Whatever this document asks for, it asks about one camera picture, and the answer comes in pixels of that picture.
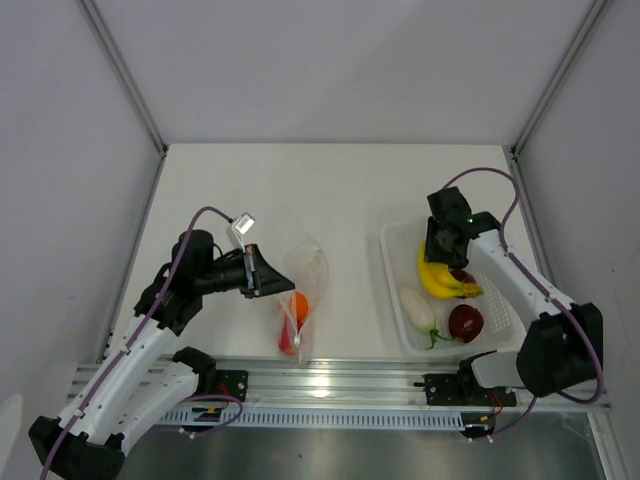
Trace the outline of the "clear zip top bag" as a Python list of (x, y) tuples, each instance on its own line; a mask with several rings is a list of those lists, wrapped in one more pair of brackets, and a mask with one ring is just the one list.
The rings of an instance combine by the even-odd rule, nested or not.
[(282, 356), (302, 365), (312, 350), (314, 315), (328, 288), (329, 264), (319, 242), (305, 235), (285, 254), (283, 267), (295, 289), (277, 296), (282, 322), (277, 345)]

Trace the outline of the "orange toy orange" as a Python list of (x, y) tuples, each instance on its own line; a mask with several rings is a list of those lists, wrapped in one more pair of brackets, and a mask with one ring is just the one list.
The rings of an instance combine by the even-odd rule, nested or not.
[(303, 324), (310, 314), (310, 307), (306, 296), (295, 292), (288, 300), (288, 307), (298, 324)]

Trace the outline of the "yellow toy banana bunch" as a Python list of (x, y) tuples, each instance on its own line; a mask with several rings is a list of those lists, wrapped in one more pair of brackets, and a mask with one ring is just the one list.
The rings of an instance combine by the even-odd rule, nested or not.
[(425, 260), (426, 243), (420, 245), (417, 256), (418, 276), (424, 289), (433, 297), (449, 300), (455, 298), (476, 298), (484, 294), (484, 290), (476, 283), (457, 280), (443, 263)]

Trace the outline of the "red toy tomato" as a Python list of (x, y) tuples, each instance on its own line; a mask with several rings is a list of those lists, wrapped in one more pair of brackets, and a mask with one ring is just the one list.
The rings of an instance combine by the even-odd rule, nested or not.
[(299, 322), (296, 323), (295, 327), (292, 327), (289, 322), (283, 324), (278, 340), (278, 348), (282, 354), (289, 357), (297, 355), (295, 337), (299, 333), (300, 327), (301, 324)]

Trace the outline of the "white toy radish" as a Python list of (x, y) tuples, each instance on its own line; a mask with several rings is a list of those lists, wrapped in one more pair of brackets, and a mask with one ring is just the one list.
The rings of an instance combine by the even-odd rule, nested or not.
[(441, 333), (434, 310), (415, 288), (401, 287), (399, 298), (413, 328), (429, 339), (429, 350), (434, 349), (439, 341), (452, 341), (452, 338)]

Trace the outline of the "dark red toy apple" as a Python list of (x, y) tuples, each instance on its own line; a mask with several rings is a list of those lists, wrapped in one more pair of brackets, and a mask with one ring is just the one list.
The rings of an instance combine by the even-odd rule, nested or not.
[(450, 335), (463, 343), (470, 343), (484, 328), (484, 318), (476, 308), (461, 304), (456, 306), (448, 318)]

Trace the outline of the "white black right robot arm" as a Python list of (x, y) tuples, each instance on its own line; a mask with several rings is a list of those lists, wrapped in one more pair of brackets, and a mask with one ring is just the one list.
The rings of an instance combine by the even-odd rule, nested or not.
[(451, 268), (472, 266), (499, 290), (521, 320), (525, 338), (516, 351), (486, 353), (456, 380), (458, 395), (479, 403), (493, 387), (523, 387), (535, 397), (566, 395), (588, 380), (603, 393), (603, 318), (592, 303), (577, 304), (528, 266), (507, 241), (503, 223), (475, 213), (456, 187), (427, 198), (428, 262)]

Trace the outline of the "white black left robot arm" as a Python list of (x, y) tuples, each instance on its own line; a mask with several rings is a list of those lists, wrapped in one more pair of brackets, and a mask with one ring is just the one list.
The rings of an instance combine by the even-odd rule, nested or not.
[(248, 244), (220, 257), (213, 236), (187, 230), (171, 260), (141, 294), (126, 333), (83, 390), (56, 417), (38, 417), (28, 431), (40, 476), (114, 479), (134, 445), (179, 403), (195, 399), (240, 405), (219, 393), (217, 362), (193, 347), (179, 350), (161, 377), (140, 385), (156, 360), (203, 307), (206, 295), (237, 291), (247, 299), (294, 290), (293, 281)]

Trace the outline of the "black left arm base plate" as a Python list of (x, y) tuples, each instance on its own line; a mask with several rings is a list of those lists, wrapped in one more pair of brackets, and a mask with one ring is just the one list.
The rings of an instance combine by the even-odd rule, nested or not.
[(246, 370), (218, 370), (214, 394), (233, 396), (244, 402), (247, 396), (249, 372)]

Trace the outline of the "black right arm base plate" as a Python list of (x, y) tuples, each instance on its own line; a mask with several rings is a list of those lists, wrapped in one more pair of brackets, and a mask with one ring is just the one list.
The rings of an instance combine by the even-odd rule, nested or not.
[(425, 374), (413, 386), (421, 389), (430, 406), (515, 407), (517, 397), (505, 387), (481, 387), (470, 374)]

